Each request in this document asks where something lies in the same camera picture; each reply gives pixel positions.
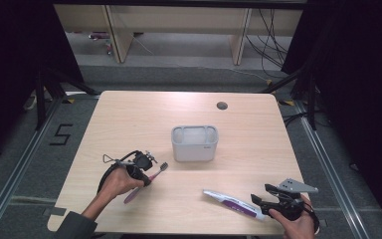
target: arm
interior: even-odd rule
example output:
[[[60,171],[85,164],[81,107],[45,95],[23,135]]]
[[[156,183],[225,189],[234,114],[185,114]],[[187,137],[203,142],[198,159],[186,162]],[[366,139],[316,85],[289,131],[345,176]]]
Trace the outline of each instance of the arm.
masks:
[[[302,200],[311,205],[311,202],[301,196]],[[283,215],[274,209],[270,209],[269,213],[282,225],[285,230],[284,238],[286,239],[312,239],[314,238],[314,222],[306,211],[302,211],[300,217],[295,221],[287,220]]]
[[[54,238],[88,238],[93,235],[97,227],[95,220],[107,207],[107,205],[116,198],[132,188],[142,187],[144,182],[131,178],[125,168],[115,169],[104,182],[101,191],[95,196],[82,215],[70,212]]]

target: gray carpet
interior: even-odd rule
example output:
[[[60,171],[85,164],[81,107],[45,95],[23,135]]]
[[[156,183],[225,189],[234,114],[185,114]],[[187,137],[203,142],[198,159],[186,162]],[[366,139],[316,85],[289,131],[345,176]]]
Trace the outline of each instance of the gray carpet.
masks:
[[[87,85],[99,91],[256,93],[267,86],[266,82],[260,78],[230,70],[114,67],[81,67],[81,70]],[[263,71],[245,71],[245,73],[257,74],[273,81],[278,80],[267,76]],[[269,75],[283,76],[284,74],[269,72]],[[64,88],[66,91],[77,90],[69,85],[64,85]],[[279,89],[276,92],[278,100],[288,100],[290,89],[291,85]],[[43,212],[51,208],[58,198],[96,102],[97,100],[90,98],[76,99],[72,104],[61,104],[58,107],[39,149],[0,221],[0,238],[52,237],[53,233],[47,229],[49,217],[43,215]],[[280,106],[280,110],[283,116],[296,114],[295,107]],[[7,141],[2,143],[0,189],[33,134],[35,120],[35,112],[21,115],[7,137]],[[317,132],[349,192],[350,199],[360,211],[369,235],[371,238],[382,238],[382,211],[374,196],[360,174],[349,169],[350,157],[340,143],[338,135],[328,125],[326,114],[317,114],[316,120]],[[72,126],[64,127],[62,131],[71,136],[65,145],[51,145],[62,140],[55,137],[55,132],[61,123],[72,124]],[[293,121],[287,127],[287,132],[305,183],[319,188],[318,194],[310,194],[322,222],[321,232],[317,237],[353,238],[300,120]],[[118,234],[106,234],[103,238],[119,237]]]

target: wooden tabletop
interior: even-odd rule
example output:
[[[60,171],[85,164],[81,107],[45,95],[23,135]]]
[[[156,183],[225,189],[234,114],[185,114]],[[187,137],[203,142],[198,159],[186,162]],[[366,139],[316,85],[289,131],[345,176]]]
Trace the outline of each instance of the wooden tabletop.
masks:
[[[217,103],[228,105],[219,110]],[[178,162],[171,131],[178,125],[214,125],[219,134],[215,158]],[[56,207],[82,213],[96,195],[110,166],[107,154],[122,158],[134,150],[151,151],[168,169],[123,204],[115,198],[96,220],[101,232],[155,234],[281,234],[281,225],[240,214],[203,194],[218,191],[252,204],[251,193],[278,202],[264,185],[286,178],[302,182],[277,102],[271,95],[184,92],[104,92],[95,107]],[[51,216],[55,231],[64,217]]]

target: white and purple tube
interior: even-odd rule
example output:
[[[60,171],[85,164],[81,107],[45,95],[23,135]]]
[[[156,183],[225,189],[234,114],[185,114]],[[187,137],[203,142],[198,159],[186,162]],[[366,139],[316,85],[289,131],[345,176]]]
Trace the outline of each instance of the white and purple tube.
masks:
[[[236,198],[206,189],[203,190],[203,193],[215,198],[225,206],[239,211],[241,213],[244,213],[248,216],[254,217],[259,220],[263,220],[265,218],[265,215],[262,213],[262,210],[260,208],[254,207]]]

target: dark sleeve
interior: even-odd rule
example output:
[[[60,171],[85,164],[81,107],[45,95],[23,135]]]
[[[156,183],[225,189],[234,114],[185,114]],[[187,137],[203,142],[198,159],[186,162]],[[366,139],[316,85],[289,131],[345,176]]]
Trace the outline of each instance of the dark sleeve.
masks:
[[[75,212],[68,213],[60,228],[55,233],[55,239],[91,238],[97,223]]]

